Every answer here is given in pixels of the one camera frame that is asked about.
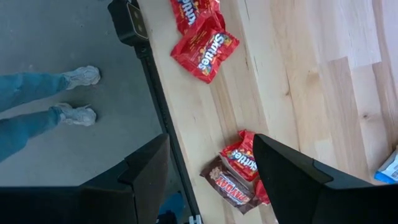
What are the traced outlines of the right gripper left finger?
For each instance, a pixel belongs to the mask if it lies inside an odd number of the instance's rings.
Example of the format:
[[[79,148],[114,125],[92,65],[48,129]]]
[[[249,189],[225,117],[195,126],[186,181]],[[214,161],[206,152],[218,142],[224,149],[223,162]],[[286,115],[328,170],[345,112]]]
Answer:
[[[1,223],[155,223],[169,152],[161,134],[79,186],[2,187]]]

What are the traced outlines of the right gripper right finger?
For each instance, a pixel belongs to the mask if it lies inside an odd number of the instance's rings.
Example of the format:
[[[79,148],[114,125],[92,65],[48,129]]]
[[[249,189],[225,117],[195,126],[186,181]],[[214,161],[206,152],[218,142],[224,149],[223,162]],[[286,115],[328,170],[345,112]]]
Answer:
[[[263,134],[253,153],[279,223],[397,224],[397,185],[373,185]]]

